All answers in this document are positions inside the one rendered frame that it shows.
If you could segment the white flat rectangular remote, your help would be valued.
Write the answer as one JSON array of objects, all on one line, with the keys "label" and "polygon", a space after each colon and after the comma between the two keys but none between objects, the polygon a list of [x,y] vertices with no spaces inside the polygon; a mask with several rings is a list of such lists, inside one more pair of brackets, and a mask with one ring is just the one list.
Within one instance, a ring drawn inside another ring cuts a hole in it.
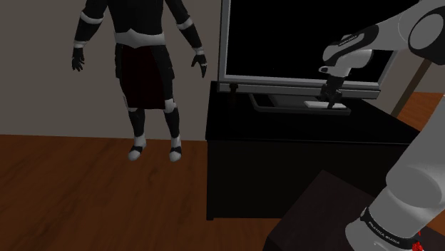
[{"label": "white flat rectangular remote", "polygon": [[346,107],[342,103],[335,103],[331,108],[329,108],[329,102],[325,101],[305,101],[304,104],[308,108],[321,109],[322,111],[346,111]]}]

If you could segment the brown wooden pole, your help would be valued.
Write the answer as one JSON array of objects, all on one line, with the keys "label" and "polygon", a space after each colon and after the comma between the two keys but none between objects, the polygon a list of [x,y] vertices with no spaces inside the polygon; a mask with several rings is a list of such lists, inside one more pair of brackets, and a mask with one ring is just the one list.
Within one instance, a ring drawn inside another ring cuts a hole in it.
[{"label": "brown wooden pole", "polygon": [[411,97],[412,93],[415,91],[417,86],[419,85],[420,81],[428,71],[429,67],[431,65],[431,61],[424,59],[420,66],[418,67],[416,73],[410,80],[409,84],[407,85],[405,91],[401,95],[400,99],[398,100],[397,104],[395,105],[393,111],[391,112],[391,116],[397,117],[400,113],[403,107],[406,105],[407,101]]}]

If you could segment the black cabinet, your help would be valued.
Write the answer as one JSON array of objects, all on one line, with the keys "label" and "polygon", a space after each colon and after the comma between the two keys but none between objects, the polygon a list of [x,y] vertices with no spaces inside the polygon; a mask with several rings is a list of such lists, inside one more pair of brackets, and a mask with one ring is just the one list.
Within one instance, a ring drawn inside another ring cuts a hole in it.
[{"label": "black cabinet", "polygon": [[210,85],[206,218],[280,218],[320,171],[378,195],[418,130],[363,100],[347,116],[256,111]]}]

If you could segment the small black upright object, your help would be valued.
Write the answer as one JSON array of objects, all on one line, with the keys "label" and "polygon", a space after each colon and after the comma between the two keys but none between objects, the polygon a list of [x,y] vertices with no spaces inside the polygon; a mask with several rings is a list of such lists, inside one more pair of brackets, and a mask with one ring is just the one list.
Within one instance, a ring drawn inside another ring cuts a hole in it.
[{"label": "small black upright object", "polygon": [[229,85],[229,87],[230,87],[230,97],[229,97],[228,103],[230,106],[236,106],[236,93],[237,93],[237,89],[238,89],[238,84],[231,83]]}]

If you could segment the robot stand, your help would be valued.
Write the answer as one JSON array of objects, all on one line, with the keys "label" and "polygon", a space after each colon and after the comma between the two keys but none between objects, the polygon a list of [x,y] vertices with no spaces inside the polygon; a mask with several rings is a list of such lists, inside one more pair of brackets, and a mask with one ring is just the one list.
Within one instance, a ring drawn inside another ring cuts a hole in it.
[{"label": "robot stand", "polygon": [[345,227],[386,186],[386,174],[321,171],[267,236],[262,251],[353,251]]}]

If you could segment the black and white armoured figure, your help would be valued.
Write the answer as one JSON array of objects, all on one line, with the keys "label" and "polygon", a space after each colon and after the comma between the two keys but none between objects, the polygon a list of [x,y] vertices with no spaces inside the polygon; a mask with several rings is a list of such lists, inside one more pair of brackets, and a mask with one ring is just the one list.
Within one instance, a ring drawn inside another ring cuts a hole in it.
[{"label": "black and white armoured figure", "polygon": [[145,111],[154,109],[163,111],[170,131],[170,161],[182,156],[180,116],[173,96],[175,74],[162,28],[165,6],[195,52],[192,64],[205,74],[208,62],[203,45],[183,0],[86,0],[73,41],[71,67],[81,71],[83,48],[98,31],[105,11],[110,12],[116,42],[115,75],[134,134],[129,160],[137,160],[146,146]]}]

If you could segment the black television with grey frame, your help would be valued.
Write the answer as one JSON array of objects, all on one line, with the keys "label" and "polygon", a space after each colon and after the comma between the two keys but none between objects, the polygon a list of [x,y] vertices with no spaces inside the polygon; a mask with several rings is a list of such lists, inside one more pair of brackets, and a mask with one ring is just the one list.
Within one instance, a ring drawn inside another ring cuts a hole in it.
[{"label": "black television with grey frame", "polygon": [[255,109],[347,115],[308,108],[328,75],[332,42],[394,16],[418,0],[222,0],[217,90],[245,94]]}]

